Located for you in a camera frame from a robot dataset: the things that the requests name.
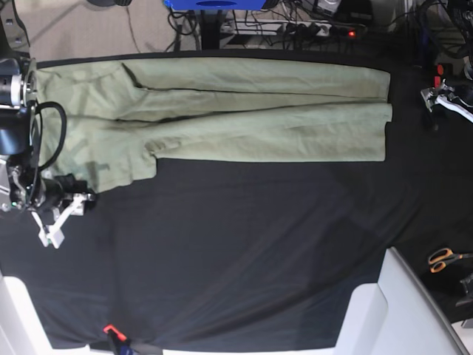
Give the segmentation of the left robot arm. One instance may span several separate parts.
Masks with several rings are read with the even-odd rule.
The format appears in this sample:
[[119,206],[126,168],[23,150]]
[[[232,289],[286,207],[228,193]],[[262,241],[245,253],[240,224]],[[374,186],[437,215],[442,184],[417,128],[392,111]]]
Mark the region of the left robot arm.
[[446,14],[451,27],[461,38],[455,50],[449,48],[431,28],[429,8],[433,1],[424,1],[418,7],[417,20],[421,29],[439,54],[463,62],[463,71],[453,74],[446,70],[437,71],[432,87],[421,90],[426,111],[448,112],[472,122],[472,2],[441,1],[440,7]]

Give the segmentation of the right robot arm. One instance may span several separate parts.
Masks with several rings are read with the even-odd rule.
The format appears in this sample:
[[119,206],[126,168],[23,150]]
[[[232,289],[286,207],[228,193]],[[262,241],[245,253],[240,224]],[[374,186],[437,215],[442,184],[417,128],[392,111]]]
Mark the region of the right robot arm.
[[[30,56],[26,28],[14,1],[1,2],[1,210],[28,211],[44,246],[58,249],[61,228],[72,215],[81,216],[96,194],[71,174],[49,176],[46,170],[64,148],[67,115],[53,101],[37,99],[36,62]],[[40,162],[44,136],[42,112],[55,109],[61,127],[52,157]]]

